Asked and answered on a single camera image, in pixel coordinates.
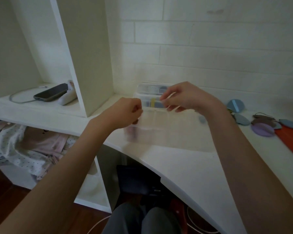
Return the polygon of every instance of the forearm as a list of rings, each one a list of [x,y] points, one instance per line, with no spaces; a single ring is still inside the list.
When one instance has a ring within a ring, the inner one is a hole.
[[[0,225],[0,234],[56,233],[97,151],[112,131],[101,116],[92,119],[66,155]]]
[[[219,105],[207,114],[207,121],[247,232],[293,233],[293,198],[227,109]]]

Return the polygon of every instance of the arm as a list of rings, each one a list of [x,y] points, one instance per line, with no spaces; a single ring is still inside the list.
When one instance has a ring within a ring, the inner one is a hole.
[[[161,100],[168,111],[180,106],[176,112],[194,109],[206,117],[247,232],[293,233],[293,198],[249,143],[226,106],[189,82],[170,87]]]
[[[141,113],[140,99],[121,98],[91,119],[70,151],[0,225],[0,234],[57,233],[105,139],[113,130],[135,122]]]

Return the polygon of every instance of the purple disc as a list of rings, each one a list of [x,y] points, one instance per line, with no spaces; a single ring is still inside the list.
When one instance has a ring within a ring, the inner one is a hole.
[[[251,128],[254,133],[260,136],[272,137],[275,135],[275,130],[271,126],[264,123],[256,123],[254,125],[251,125]]]

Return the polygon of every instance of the smartphone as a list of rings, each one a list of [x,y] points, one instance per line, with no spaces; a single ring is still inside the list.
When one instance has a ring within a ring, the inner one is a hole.
[[[67,84],[63,83],[53,88],[50,88],[48,90],[45,90],[39,94],[34,95],[34,99],[50,102],[52,100],[55,100],[61,97],[63,94],[67,92],[67,90],[68,90]]]

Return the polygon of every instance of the pants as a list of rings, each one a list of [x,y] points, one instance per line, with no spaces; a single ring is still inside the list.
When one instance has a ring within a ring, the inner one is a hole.
[[[144,215],[141,208],[121,204],[112,213],[102,234],[181,234],[173,213],[158,207]]]

